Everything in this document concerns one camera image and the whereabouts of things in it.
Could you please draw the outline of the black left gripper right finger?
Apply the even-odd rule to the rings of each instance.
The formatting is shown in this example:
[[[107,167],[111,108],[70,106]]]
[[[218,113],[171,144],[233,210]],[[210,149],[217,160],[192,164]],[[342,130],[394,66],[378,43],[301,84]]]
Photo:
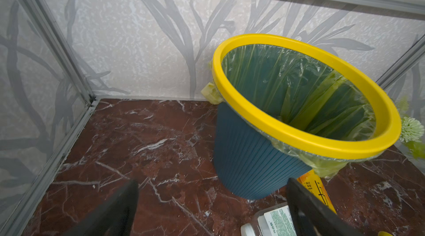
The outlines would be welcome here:
[[[296,179],[289,178],[287,203],[298,236],[360,236]]]

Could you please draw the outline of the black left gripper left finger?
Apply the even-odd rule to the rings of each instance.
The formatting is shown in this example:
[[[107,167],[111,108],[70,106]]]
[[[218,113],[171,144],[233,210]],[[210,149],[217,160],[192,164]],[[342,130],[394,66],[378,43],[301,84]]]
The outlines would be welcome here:
[[[129,180],[65,236],[129,236],[138,204],[138,183]]]

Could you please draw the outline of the yellow orange drink bottle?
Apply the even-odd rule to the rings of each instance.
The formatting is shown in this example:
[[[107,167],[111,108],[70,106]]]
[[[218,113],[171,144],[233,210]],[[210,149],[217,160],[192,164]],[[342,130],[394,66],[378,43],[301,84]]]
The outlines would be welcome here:
[[[322,183],[321,178],[315,174],[314,170],[310,170],[301,177],[297,178],[297,181],[304,186],[309,192],[315,195],[322,203],[324,203],[334,213],[336,210],[330,200],[330,197]]]

